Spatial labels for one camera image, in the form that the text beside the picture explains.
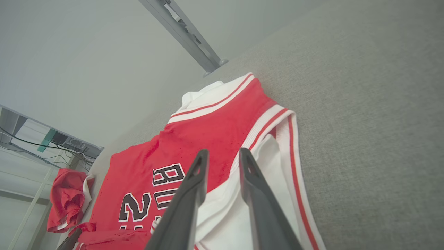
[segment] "metal bracket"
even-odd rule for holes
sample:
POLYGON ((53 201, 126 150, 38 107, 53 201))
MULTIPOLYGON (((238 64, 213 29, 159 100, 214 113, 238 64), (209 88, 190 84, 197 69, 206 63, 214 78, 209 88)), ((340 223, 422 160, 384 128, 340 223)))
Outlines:
POLYGON ((207 72, 228 60, 221 60, 185 13, 173 0, 139 0, 166 30, 207 72))

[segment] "white stripe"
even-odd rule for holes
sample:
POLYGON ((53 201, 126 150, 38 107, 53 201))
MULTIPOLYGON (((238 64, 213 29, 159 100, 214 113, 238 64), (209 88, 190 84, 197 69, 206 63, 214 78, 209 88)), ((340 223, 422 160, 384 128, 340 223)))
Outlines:
POLYGON ((89 193, 89 186, 88 186, 88 180, 94 179, 94 175, 92 174, 88 174, 85 178, 85 180, 83 181, 83 195, 85 196, 85 199, 83 201, 81 210, 83 213, 85 213, 86 209, 89 206, 89 203, 92 201, 91 199, 91 194, 89 193))
POLYGON ((304 250, 313 249, 310 238, 308 237, 307 231, 305 229, 304 222, 302 220, 300 208, 297 203, 296 190, 295 190, 295 186, 294 186, 293 173, 292 173, 292 167, 291 167, 291 158, 290 158, 291 153, 294 154, 294 158, 295 158, 297 181, 299 184, 299 190, 301 192, 301 198, 302 198, 302 203, 304 206, 305 214, 307 216, 311 231, 315 237, 315 240, 317 242, 319 249, 325 250, 325 245, 322 241, 319 231, 317 230, 316 223, 313 219, 313 215, 311 213, 311 209, 309 206, 307 193, 305 191, 304 178, 302 176, 302 169, 301 169, 301 160, 299 157, 299 144, 298 144, 298 131, 297 131, 296 115, 292 114, 291 119, 292 119, 292 123, 293 123, 294 151, 290 152, 290 130, 289 130, 289 123, 288 123, 287 119, 285 119, 279 125, 277 125, 276 140, 279 144, 279 149, 281 151, 281 165, 282 165, 282 169, 284 171, 285 181, 287 184, 287 188, 290 191, 294 208, 296 210, 295 212, 296 212, 296 218, 297 218, 297 225, 298 225, 299 233, 300 233, 300 237, 298 240, 304 250))
POLYGON ((316 223, 313 218, 313 214, 311 212, 310 204, 307 198, 307 192, 305 190, 305 184, 304 184, 304 177, 302 175, 302 168, 301 168, 301 158, 299 157, 299 135, 297 130, 297 121, 296 121, 296 115, 291 116, 291 121, 293 124, 293 149, 294 151, 294 159, 296 164, 296 173, 297 173, 297 182, 299 184, 299 190, 301 192, 301 198, 302 198, 302 204, 304 206, 304 211, 307 216, 311 231, 313 233, 313 236, 316 240, 317 246, 320 250, 325 250, 324 242, 322 241, 321 234, 319 233, 319 230, 316 227, 316 223))
MULTIPOLYGON (((242 77, 239 77, 238 79, 235 79, 235 80, 233 80, 233 81, 231 81, 231 82, 229 82, 229 83, 226 83, 226 84, 224 84, 223 85, 223 87, 228 87, 228 88, 230 88, 231 89, 231 91, 229 92, 229 93, 227 93, 227 94, 225 94, 225 95, 223 95, 223 96, 217 96, 217 97, 214 97, 215 99, 217 99, 218 101, 215 101, 215 102, 213 102, 213 103, 208 103, 208 104, 205 104, 205 105, 201 105, 200 107, 198 106, 198 107, 193 107, 192 109, 184 109, 184 110, 181 110, 180 112, 176 112, 176 113, 174 113, 174 114, 172 114, 171 116, 173 116, 173 115, 175 115, 175 114, 180 114, 180 113, 183 113, 183 112, 188 112, 188 111, 193 111, 193 110, 196 110, 196 109, 199 109, 199 108, 201 108, 201 107, 206 107, 206 106, 209 106, 209 105, 213 105, 213 104, 215 104, 215 103, 218 103, 220 100, 223 100, 224 98, 226 98, 227 96, 229 96, 244 80, 245 80, 245 78, 249 75, 249 74, 251 74, 251 73, 248 73, 248 74, 246 74, 245 76, 242 76, 242 77)), ((211 112, 214 112, 214 111, 216 111, 217 109, 219 109, 219 108, 221 108, 221 107, 223 107, 224 105, 226 105, 228 102, 230 102, 232 99, 234 99, 238 94, 240 94, 241 92, 242 92, 242 90, 244 90, 249 84, 250 84, 250 82, 252 81, 254 79, 254 76, 253 75, 251 75, 250 77, 248 77, 248 79, 245 81, 245 83, 233 94, 233 95, 231 95, 229 98, 227 98, 226 100, 224 100, 223 102, 221 102, 221 103, 219 103, 219 104, 217 104, 217 105, 215 105, 215 106, 212 106, 212 107, 209 107, 209 108, 204 108, 204 109, 201 109, 201 110, 198 110, 198 111, 194 111, 194 112, 192 112, 192 113, 186 113, 186 114, 182 114, 182 115, 178 115, 178 116, 175 116, 175 117, 172 117, 172 118, 170 118, 170 120, 168 121, 168 123, 172 123, 172 122, 176 122, 176 121, 184 121, 184 120, 189 120, 189 119, 193 119, 193 118, 196 118, 196 117, 200 117, 200 116, 203 116, 203 115, 206 115, 206 114, 209 114, 209 113, 211 113, 211 112)))
MULTIPOLYGON (((261 129, 265 126, 267 122, 269 122, 273 116, 275 116, 277 113, 279 113, 281 110, 283 110, 284 107, 280 105, 275 105, 265 111, 261 117, 257 120, 257 122, 254 124, 253 128, 248 133, 244 143, 242 143, 243 148, 250 148, 250 146, 253 144, 254 140, 258 136, 261 129)), ((274 122, 270 123, 269 126, 262 132, 262 134, 259 136, 258 141, 256 142, 256 145, 264 139, 264 137, 277 125, 279 124, 283 119, 285 119, 287 116, 289 116, 293 111, 288 110, 284 112, 282 115, 280 115, 274 122)), ((233 174, 238 174, 239 169, 239 152, 236 154, 236 157, 233 161, 233 164, 231 165, 230 169, 230 176, 233 174)))
MULTIPOLYGON (((280 105, 274 105, 265 111, 253 125, 253 128, 244 140, 242 147, 249 148, 266 123, 283 109, 284 108, 280 105)), ((292 113, 294 112, 288 110, 277 117, 274 122, 270 123, 270 125, 259 136, 256 145, 251 149, 251 151, 254 152, 257 145, 259 145, 260 141, 270 132, 270 130, 272 130, 277 124, 279 124, 279 122, 284 120, 292 113)), ((234 195, 234 193, 237 193, 240 190, 240 176, 238 173, 238 168, 239 152, 236 154, 236 157, 233 160, 228 179, 217 188, 207 193, 205 202, 199 207, 195 236, 197 242, 205 237, 205 235, 207 235, 209 231, 224 218, 225 214, 229 211, 229 208, 235 201, 236 195, 234 195)))

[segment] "jersey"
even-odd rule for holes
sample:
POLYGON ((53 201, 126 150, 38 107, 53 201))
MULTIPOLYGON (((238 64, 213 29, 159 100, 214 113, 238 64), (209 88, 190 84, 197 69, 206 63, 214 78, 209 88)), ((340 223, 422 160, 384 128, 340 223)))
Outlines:
POLYGON ((159 135, 111 157, 90 223, 83 227, 79 238, 80 248, 144 249, 197 153, 207 149, 207 196, 198 210, 195 247, 204 249, 199 242, 208 242, 209 234, 224 218, 228 219, 228 212, 236 204, 239 149, 246 147, 255 152, 269 134, 277 141, 282 138, 285 148, 282 154, 289 180, 278 182, 288 193, 292 227, 298 230, 302 226, 302 233, 297 234, 307 242, 307 249, 323 246, 300 185, 303 187, 297 169, 294 112, 266 96, 251 73, 188 93, 182 101, 183 106, 171 115, 159 135))

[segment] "gray upholstered couch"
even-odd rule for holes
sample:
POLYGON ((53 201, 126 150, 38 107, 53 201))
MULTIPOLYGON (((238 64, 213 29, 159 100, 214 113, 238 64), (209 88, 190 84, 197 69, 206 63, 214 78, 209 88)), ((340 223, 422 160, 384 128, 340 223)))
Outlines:
MULTIPOLYGON (((190 91, 252 71, 296 111, 327 249, 443 249, 443 11, 442 0, 330 0, 190 91)), ((110 156, 150 140, 179 106, 165 103, 106 147, 91 169, 94 198, 110 156)))

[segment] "white wall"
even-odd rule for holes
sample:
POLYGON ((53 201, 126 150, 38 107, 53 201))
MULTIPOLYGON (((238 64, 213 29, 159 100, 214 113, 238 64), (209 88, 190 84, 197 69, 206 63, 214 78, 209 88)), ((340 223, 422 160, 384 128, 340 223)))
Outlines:
POLYGON ((137 0, 0 0, 0 104, 92 144, 203 73, 137 0))
MULTIPOLYGON (((8 249, 30 202, 0 196, 0 249, 8 249)), ((14 250, 26 250, 46 206, 36 204, 20 234, 14 250)))
POLYGON ((221 59, 234 59, 327 0, 175 0, 221 59))

